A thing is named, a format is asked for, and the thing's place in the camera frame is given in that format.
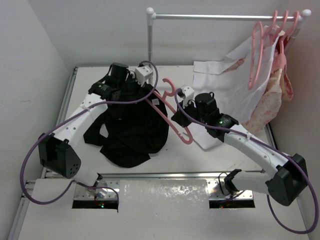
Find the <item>black shirt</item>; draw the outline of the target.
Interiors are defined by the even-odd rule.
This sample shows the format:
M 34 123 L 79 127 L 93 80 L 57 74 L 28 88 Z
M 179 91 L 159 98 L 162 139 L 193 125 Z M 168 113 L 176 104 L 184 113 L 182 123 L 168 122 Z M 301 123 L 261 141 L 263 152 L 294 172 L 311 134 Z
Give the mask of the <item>black shirt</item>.
M 113 164 L 122 168 L 133 168 L 150 159 L 166 144 L 169 125 L 164 120 L 168 115 L 165 104 L 154 94 L 152 85 L 146 84 L 121 93 L 125 104 L 108 106 L 84 133 L 84 142 L 99 146 Z M 128 104 L 149 95 L 148 100 Z

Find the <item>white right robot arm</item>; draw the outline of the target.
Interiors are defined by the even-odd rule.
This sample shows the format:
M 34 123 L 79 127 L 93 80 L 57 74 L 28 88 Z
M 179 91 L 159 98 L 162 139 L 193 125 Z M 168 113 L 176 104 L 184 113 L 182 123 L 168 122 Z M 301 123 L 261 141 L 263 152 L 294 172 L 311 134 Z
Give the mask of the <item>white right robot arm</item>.
M 179 88 L 174 93 L 177 112 L 171 118 L 182 127 L 191 123 L 204 127 L 210 137 L 229 145 L 258 164 L 264 173 L 241 169 L 231 171 L 224 178 L 224 187 L 230 193 L 252 190 L 272 197 L 277 203 L 289 206 L 308 185 L 305 159 L 289 156 L 258 138 L 255 138 L 230 115 L 217 107 L 214 93 L 194 96 Z

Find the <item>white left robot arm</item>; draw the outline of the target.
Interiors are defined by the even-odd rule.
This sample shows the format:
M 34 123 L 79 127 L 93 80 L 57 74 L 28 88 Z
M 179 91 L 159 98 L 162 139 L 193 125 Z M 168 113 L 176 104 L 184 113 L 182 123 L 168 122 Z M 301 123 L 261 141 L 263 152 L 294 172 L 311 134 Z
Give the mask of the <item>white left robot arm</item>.
M 43 167 L 83 185 L 95 186 L 100 175 L 82 163 L 76 147 L 88 128 L 108 109 L 107 102 L 120 100 L 121 88 L 127 80 L 139 86 L 127 65 L 114 62 L 109 72 L 91 85 L 66 123 L 39 138 L 38 153 Z

